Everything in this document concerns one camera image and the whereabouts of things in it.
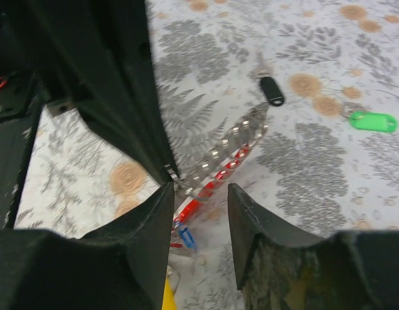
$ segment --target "green object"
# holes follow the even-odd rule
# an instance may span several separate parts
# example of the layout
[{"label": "green object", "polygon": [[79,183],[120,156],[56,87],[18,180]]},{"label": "green object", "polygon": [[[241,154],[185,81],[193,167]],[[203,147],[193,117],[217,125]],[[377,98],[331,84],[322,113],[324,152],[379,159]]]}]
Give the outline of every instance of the green object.
[{"label": "green object", "polygon": [[360,130],[394,132],[398,128],[398,121],[392,115],[372,112],[353,112],[349,123]]}]

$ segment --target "yellow object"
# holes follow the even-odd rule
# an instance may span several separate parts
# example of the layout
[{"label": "yellow object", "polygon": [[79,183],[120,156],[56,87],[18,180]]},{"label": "yellow object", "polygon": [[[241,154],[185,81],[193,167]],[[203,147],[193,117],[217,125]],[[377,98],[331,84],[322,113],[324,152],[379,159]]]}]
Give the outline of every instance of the yellow object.
[{"label": "yellow object", "polygon": [[174,294],[172,294],[168,279],[165,280],[165,288],[163,290],[162,310],[177,310]]}]

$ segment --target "tablecloth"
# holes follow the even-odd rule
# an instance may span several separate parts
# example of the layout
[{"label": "tablecloth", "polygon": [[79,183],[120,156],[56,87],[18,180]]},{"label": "tablecloth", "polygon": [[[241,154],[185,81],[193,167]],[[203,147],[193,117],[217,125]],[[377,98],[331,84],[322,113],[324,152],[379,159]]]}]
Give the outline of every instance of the tablecloth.
[{"label": "tablecloth", "polygon": [[[186,173],[247,109],[265,101],[257,53],[287,100],[231,182],[287,221],[399,229],[399,0],[153,0],[147,3],[163,121]],[[361,131],[344,103],[398,120]],[[76,112],[43,112],[16,227],[80,237],[144,201],[157,185]],[[172,258],[180,309],[243,309],[222,189],[189,225],[194,259]]]}]

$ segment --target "hole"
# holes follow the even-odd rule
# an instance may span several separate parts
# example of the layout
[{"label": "hole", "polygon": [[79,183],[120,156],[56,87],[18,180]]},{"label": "hole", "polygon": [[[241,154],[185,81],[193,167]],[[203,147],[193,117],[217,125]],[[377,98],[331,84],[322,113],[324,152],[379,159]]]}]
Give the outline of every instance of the hole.
[{"label": "hole", "polygon": [[59,107],[59,112],[60,113],[64,113],[64,112],[66,112],[68,110],[68,107],[66,106],[66,105],[61,105],[60,107]]},{"label": "hole", "polygon": [[143,61],[150,61],[150,46],[148,42],[142,43],[138,48],[138,52]]}]

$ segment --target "table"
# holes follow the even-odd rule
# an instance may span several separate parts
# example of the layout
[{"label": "table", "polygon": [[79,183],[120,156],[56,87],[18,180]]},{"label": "table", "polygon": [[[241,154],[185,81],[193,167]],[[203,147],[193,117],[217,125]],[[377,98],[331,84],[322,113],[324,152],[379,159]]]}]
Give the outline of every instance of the table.
[{"label": "table", "polygon": [[[150,36],[163,120],[181,171],[264,101],[251,72],[262,52],[287,97],[232,177],[287,221],[399,229],[399,124],[360,131],[346,102],[399,122],[399,0],[155,0]],[[157,185],[89,132],[76,112],[45,111],[16,227],[80,237],[136,207]],[[180,309],[243,309],[235,288],[226,188],[190,222],[199,254],[173,257]]]}]

